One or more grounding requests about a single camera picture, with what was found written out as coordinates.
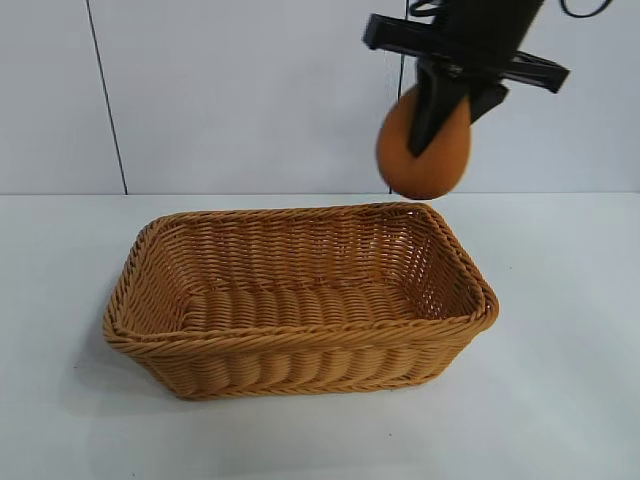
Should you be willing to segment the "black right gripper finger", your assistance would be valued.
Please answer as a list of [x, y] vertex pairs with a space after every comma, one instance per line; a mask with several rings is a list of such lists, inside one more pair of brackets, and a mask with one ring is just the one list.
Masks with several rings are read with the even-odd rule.
[[478, 82], [470, 87], [469, 103], [471, 122], [475, 123], [507, 97], [509, 89], [500, 82]]
[[427, 57], [421, 57], [416, 64], [415, 94], [408, 148], [414, 157], [418, 157], [443, 129], [459, 103], [468, 96], [469, 86]]

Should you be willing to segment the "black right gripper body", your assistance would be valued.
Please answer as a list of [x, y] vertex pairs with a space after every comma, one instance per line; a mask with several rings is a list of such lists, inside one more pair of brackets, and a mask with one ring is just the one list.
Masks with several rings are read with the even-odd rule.
[[508, 79], [558, 92], [569, 70], [520, 50], [543, 3], [520, 0], [411, 1], [406, 18], [370, 16], [371, 50], [429, 59], [467, 77]]

